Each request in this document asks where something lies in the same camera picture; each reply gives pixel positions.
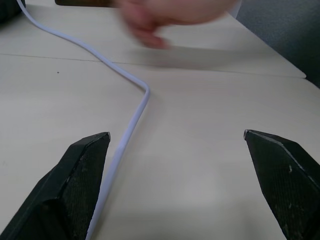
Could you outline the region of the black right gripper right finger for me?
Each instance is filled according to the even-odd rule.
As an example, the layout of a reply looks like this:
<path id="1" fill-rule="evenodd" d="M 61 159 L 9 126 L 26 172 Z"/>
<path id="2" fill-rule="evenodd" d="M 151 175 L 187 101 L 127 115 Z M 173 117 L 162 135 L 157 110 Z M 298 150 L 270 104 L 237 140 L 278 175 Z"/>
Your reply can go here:
<path id="1" fill-rule="evenodd" d="M 320 238 L 320 165 L 297 143 L 244 132 L 262 194 L 288 240 Z"/>

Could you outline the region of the bare person hand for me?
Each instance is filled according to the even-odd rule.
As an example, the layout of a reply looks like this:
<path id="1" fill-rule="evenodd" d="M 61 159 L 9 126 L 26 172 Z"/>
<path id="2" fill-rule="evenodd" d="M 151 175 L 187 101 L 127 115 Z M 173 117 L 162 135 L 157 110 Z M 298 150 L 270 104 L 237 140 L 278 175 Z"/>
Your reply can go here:
<path id="1" fill-rule="evenodd" d="M 236 0 L 115 0 L 127 30 L 142 45 L 165 49 L 167 41 L 157 32 L 168 26 L 212 22 L 236 6 Z"/>

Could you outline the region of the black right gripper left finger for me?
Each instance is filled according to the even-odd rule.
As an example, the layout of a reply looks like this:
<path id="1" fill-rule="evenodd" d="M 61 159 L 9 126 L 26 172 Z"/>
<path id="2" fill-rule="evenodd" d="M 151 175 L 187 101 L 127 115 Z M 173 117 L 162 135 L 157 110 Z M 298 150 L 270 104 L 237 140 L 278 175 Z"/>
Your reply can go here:
<path id="1" fill-rule="evenodd" d="M 109 132 L 71 144 L 32 189 L 2 240 L 84 240 L 97 204 Z"/>

